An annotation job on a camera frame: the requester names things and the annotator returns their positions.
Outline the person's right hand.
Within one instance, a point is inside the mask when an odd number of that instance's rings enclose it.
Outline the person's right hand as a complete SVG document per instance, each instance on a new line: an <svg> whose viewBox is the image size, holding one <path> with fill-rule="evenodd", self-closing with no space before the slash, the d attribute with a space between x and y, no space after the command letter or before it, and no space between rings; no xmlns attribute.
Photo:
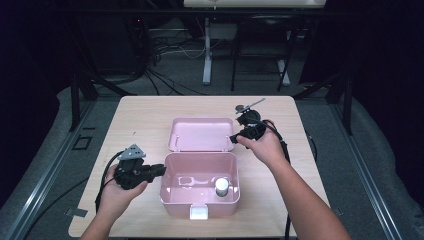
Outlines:
<svg viewBox="0 0 424 240"><path fill-rule="evenodd" d="M243 136L238 136L237 141L241 145L250 149L253 154L270 170L275 170L288 165L280 139L275 133L275 126L271 121L267 121L266 130L259 140L252 140Z"/></svg>

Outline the black metal frame post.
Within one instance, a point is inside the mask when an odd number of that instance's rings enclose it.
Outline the black metal frame post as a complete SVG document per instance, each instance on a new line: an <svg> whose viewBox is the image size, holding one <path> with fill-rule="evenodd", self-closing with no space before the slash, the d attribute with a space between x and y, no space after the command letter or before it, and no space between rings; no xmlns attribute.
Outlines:
<svg viewBox="0 0 424 240"><path fill-rule="evenodd" d="M111 90L117 95L123 96L133 96L133 93L130 93L112 82L107 81L105 78L101 77L98 74L89 72L89 71L77 71L74 73L71 79L70 91L71 91L71 110L72 110L72 122L70 127L70 132L74 131L81 121L81 111L80 111L80 94L88 101L96 101L99 97L99 93L94 87L94 84L100 84L103 87Z"/></svg>
<svg viewBox="0 0 424 240"><path fill-rule="evenodd" d="M342 126L346 132L351 135L351 110L353 102L353 81L350 75L337 73L328 79L315 83L311 87L303 90L302 92L294 96L295 100L304 99L311 94L317 92L319 89L329 86L325 100L328 104L337 104L340 99L343 99L343 110L342 110Z"/></svg>

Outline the aluminium floor rail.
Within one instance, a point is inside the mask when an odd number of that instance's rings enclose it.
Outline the aluminium floor rail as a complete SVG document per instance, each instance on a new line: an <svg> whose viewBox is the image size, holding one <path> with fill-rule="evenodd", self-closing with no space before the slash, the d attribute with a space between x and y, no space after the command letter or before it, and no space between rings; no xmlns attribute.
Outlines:
<svg viewBox="0 0 424 240"><path fill-rule="evenodd" d="M387 207L386 201L383 199L375 181L372 177L365 159L358 148L353 135L350 135L343 125L342 112L337 105L330 104L329 109L334 116L337 126L342 132L342 135L347 142L349 149L353 155L353 162L359 176L359 179L364 187L369 202L373 208L374 214L377 217L379 224L386 236L387 240L403 240L398 227L396 226L393 217Z"/></svg>
<svg viewBox="0 0 424 240"><path fill-rule="evenodd" d="M90 115L95 102L84 103L79 122L72 131L71 105L63 103L39 151L6 204L0 210L0 240L22 240L48 195L65 158L76 141L81 125Z"/></svg>

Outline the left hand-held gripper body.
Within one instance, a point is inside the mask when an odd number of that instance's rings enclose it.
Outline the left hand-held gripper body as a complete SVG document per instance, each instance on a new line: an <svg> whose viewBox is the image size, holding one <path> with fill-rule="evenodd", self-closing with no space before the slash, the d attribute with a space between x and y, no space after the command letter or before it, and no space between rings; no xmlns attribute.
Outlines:
<svg viewBox="0 0 424 240"><path fill-rule="evenodd" d="M115 169L114 178L123 189L133 189L143 181L151 183L154 176L151 166L144 164L146 153L136 144L132 144L118 155L118 166Z"/></svg>

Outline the pink storage box white handle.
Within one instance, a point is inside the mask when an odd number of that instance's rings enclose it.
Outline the pink storage box white handle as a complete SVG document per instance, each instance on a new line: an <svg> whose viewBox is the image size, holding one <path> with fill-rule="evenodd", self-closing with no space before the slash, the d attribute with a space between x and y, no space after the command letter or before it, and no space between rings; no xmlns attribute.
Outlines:
<svg viewBox="0 0 424 240"><path fill-rule="evenodd" d="M240 199L233 121L180 117L172 122L161 178L160 199L169 215L190 220L231 216ZM219 197L215 182L226 178L228 194Z"/></svg>

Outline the white desk with white legs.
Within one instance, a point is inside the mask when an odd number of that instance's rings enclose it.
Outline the white desk with white legs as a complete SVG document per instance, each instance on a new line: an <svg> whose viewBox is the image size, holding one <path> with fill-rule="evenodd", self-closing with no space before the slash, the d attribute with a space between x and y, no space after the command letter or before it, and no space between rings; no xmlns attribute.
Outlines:
<svg viewBox="0 0 424 240"><path fill-rule="evenodd" d="M212 8L217 9L237 9L237 8L323 8L327 0L184 0L184 6L188 8ZM205 18L205 62L203 71L203 84L211 83L212 53L210 37L210 20Z"/></svg>

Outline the black chair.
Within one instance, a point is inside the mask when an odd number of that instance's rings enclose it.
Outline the black chair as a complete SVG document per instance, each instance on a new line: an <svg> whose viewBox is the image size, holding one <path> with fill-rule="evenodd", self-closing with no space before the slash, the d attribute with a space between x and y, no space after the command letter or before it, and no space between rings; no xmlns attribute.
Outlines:
<svg viewBox="0 0 424 240"><path fill-rule="evenodd" d="M231 50L231 90L238 75L277 74L277 90L287 86L288 66L303 26L300 18L277 15L256 15L239 23Z"/></svg>

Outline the small white bottle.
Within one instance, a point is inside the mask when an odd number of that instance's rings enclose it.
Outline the small white bottle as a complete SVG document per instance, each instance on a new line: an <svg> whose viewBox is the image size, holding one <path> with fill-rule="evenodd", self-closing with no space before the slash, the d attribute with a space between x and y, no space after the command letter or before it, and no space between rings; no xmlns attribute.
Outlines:
<svg viewBox="0 0 424 240"><path fill-rule="evenodd" d="M225 197L228 194L229 182L226 178L219 178L215 182L215 192L219 197Z"/></svg>

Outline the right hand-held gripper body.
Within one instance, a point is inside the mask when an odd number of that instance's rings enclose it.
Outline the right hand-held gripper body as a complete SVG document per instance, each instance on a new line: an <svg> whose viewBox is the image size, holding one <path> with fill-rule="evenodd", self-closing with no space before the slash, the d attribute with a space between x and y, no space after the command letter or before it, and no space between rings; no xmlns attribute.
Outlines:
<svg viewBox="0 0 424 240"><path fill-rule="evenodd" d="M252 109L252 106L262 101L264 101L264 99L254 102L251 105L244 105L244 108L241 111L235 110L236 113L239 114L236 121L243 127L242 130L248 133L248 139L258 140L265 133L266 125L261 120L261 115L258 111Z"/></svg>

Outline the person's left hand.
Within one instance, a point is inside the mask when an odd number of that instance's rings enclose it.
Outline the person's left hand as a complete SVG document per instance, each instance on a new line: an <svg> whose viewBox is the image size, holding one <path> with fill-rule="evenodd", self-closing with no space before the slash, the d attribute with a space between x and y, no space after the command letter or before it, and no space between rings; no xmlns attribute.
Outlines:
<svg viewBox="0 0 424 240"><path fill-rule="evenodd" d="M106 175L106 183L100 198L97 215L109 220L118 219L128 208L131 201L147 188L148 183L143 181L133 189L125 190L114 179L117 165L112 165Z"/></svg>

